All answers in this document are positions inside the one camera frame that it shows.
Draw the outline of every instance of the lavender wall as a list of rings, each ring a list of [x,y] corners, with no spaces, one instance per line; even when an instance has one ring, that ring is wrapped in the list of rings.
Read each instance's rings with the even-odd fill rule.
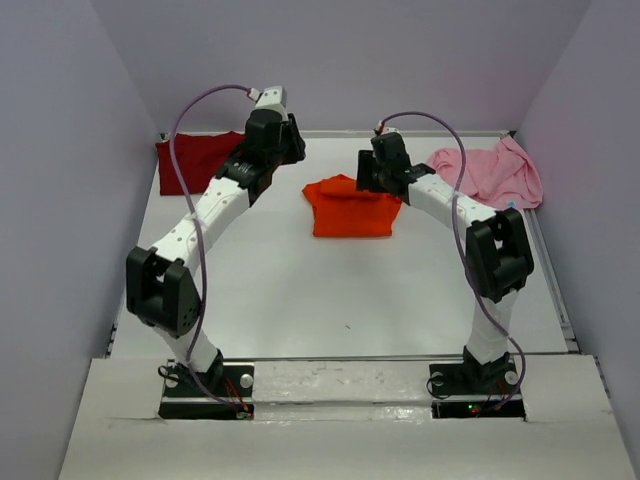
[[[638,18],[637,0],[594,0],[519,140],[540,168],[540,223],[571,321],[600,357],[640,472]]]
[[[86,0],[0,5],[0,477],[58,477],[155,127]]]
[[[165,131],[191,97],[227,82],[284,83],[303,129],[368,130],[420,107],[488,130],[520,124],[590,0],[92,2]],[[249,104],[226,95],[185,127],[242,126]]]

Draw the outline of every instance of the dark red cloth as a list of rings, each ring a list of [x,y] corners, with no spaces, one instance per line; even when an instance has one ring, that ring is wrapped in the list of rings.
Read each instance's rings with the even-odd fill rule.
[[[190,193],[202,193],[209,186],[229,155],[244,140],[244,135],[235,132],[216,136],[176,135],[176,158]],[[156,143],[158,170],[160,172],[160,195],[182,195],[182,189],[173,170],[169,142]]]

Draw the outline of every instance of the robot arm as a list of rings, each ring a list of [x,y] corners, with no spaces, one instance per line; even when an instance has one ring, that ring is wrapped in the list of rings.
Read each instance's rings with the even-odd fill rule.
[[[411,165],[397,131],[387,130],[371,144],[373,150],[361,150],[358,155],[357,188],[390,193],[453,228],[454,189],[427,165]],[[515,209],[495,211],[458,193],[456,219],[466,245],[468,280],[475,283],[487,310],[508,331],[518,291],[533,271],[522,216]],[[495,384],[510,368],[507,338],[476,302],[463,364],[457,370],[448,369],[448,383],[462,385],[467,393],[478,392]]]
[[[198,201],[196,218],[205,251],[271,185],[280,165],[305,158],[295,117],[286,111],[286,91],[266,89],[245,124],[245,139],[216,173]],[[186,215],[151,248],[135,247],[126,261],[126,305],[185,364],[196,335],[201,298],[193,277],[200,266],[194,219]],[[191,364],[210,388],[222,374],[222,354],[200,332]]]

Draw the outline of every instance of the orange shirt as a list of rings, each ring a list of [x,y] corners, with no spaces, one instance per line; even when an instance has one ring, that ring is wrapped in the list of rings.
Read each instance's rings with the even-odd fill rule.
[[[388,237],[402,201],[386,193],[356,191],[355,180],[336,175],[302,192],[313,207],[315,237]]]

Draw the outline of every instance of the pink towel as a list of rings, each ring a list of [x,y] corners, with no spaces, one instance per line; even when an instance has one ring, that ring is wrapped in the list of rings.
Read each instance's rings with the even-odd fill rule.
[[[460,150],[442,148],[427,163],[449,184],[460,173]],[[503,210],[535,208],[542,203],[542,183],[533,162],[511,137],[493,150],[467,150],[467,169],[460,190],[475,200]]]

